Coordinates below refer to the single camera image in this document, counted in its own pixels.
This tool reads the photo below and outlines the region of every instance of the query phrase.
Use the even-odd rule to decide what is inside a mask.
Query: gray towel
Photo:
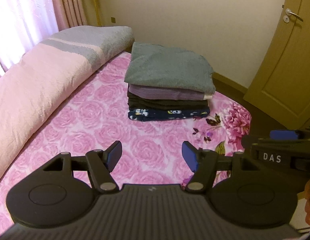
[[[124,81],[129,84],[184,88],[213,94],[213,69],[195,52],[135,42]]]

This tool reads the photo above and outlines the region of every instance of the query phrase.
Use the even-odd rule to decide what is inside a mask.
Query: sheer white curtain
[[[56,32],[52,0],[0,0],[0,66],[7,71],[33,46]]]

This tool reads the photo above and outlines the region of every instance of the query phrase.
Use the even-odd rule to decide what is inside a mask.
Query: navy blue patterned cloth
[[[153,110],[153,109],[129,109],[128,118],[137,121],[167,121],[170,119],[202,118],[210,113],[209,108],[199,110]]]

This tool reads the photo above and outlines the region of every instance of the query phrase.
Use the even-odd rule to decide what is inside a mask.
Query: door handle
[[[285,12],[286,12],[286,15],[287,15],[287,16],[294,15],[297,19],[299,19],[301,22],[303,22],[303,19],[302,19],[300,16],[298,16],[297,14],[292,13],[292,11],[291,11],[289,8],[287,8],[287,9],[285,10]]]

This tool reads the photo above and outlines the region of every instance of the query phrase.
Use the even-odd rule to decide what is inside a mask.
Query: metal screw
[[[187,186],[190,190],[201,190],[204,188],[204,185],[199,182],[192,182]]]
[[[101,184],[101,189],[105,191],[110,191],[116,188],[116,185],[112,182],[105,182]]]

